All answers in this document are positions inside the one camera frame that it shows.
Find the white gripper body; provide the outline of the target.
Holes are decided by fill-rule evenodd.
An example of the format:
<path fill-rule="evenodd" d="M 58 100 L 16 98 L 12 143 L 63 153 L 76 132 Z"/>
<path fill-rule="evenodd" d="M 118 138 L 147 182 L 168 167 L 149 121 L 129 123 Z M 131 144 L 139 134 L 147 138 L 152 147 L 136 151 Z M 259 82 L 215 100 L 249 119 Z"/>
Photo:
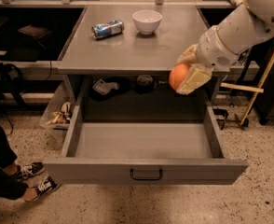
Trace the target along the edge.
<path fill-rule="evenodd" d="M 195 54 L 199 63 L 214 69 L 228 68 L 239 58 L 222 42 L 216 25 L 199 38 Z"/>

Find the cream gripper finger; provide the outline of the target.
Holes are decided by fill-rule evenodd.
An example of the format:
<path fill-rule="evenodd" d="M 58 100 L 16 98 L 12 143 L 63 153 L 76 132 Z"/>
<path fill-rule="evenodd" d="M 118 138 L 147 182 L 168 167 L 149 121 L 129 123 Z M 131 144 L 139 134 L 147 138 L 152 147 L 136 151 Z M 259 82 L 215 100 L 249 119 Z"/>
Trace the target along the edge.
<path fill-rule="evenodd" d="M 191 45 L 184 53 L 176 60 L 177 64 L 193 64 L 198 62 L 196 56 L 197 44 Z"/>
<path fill-rule="evenodd" d="M 212 69 L 202 64 L 192 64 L 185 79 L 176 90 L 177 93 L 188 95 L 206 84 L 212 78 Z"/>

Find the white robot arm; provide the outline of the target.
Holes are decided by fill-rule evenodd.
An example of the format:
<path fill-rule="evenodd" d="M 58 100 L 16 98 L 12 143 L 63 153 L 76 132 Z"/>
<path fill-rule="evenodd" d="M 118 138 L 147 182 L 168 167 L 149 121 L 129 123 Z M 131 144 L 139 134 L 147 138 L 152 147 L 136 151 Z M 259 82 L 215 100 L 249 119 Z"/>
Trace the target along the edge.
<path fill-rule="evenodd" d="M 233 65 L 245 50 L 274 37 L 274 0 L 241 0 L 197 44 L 190 46 L 172 68 L 169 82 L 182 95 L 207 83 L 214 70 Z"/>

